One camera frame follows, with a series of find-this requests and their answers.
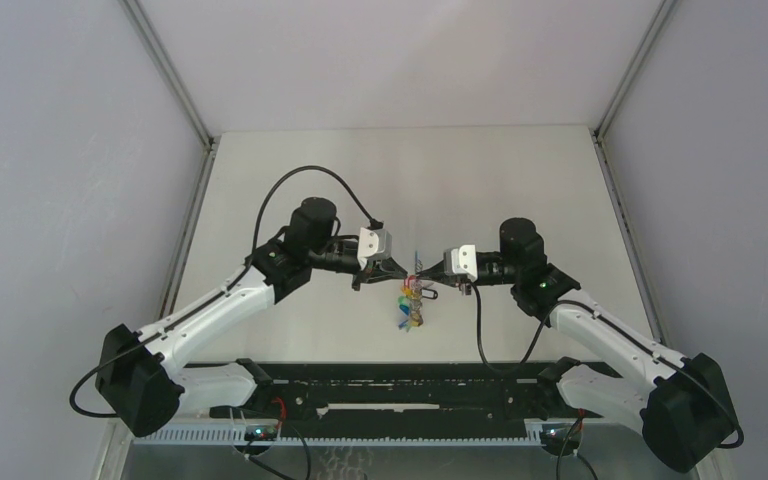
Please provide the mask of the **metal key organizer ring plate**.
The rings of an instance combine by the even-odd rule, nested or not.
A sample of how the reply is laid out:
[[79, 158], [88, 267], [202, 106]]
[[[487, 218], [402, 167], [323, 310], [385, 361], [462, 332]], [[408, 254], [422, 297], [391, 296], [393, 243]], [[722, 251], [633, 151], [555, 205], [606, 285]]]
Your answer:
[[416, 250], [414, 252], [413, 272], [403, 281], [401, 295], [398, 298], [398, 307], [403, 314], [398, 328], [404, 332], [421, 327], [425, 323], [423, 317], [424, 301], [434, 301], [439, 298], [439, 292], [433, 287], [433, 284], [418, 277], [423, 267], [420, 253]]

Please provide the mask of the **key with red tag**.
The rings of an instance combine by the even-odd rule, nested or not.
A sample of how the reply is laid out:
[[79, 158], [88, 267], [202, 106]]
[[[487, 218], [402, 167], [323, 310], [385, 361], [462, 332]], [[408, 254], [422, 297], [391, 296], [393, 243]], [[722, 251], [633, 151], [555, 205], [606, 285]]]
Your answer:
[[406, 298], [415, 300], [423, 298], [423, 289], [422, 282], [414, 275], [410, 275], [404, 280], [401, 291]]

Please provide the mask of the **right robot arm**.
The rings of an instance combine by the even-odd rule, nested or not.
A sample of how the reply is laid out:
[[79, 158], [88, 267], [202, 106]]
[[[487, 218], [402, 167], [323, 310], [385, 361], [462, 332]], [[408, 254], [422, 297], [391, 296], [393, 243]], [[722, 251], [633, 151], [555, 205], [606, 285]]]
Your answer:
[[418, 278], [476, 292], [507, 285], [517, 307], [579, 343], [613, 375], [563, 357], [541, 372], [539, 406], [552, 416], [571, 408], [594, 413], [639, 434], [664, 465], [687, 473], [716, 449], [743, 445], [738, 419], [719, 364], [690, 358], [607, 312], [573, 277], [549, 262], [533, 221], [512, 217], [499, 227], [499, 248], [450, 248]]

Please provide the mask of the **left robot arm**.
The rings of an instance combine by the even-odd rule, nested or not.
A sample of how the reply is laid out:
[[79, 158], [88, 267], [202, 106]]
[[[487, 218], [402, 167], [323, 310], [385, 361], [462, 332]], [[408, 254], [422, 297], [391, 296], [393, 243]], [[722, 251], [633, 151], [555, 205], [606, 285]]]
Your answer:
[[404, 280], [380, 224], [338, 235], [337, 209], [318, 197], [302, 201], [288, 225], [250, 254], [242, 268], [187, 307], [140, 329], [120, 324], [105, 336], [95, 388], [136, 437], [178, 414], [237, 406], [258, 417], [271, 407], [267, 378], [250, 362], [192, 368], [194, 355], [233, 326], [284, 300], [313, 271], [347, 274], [352, 287]]

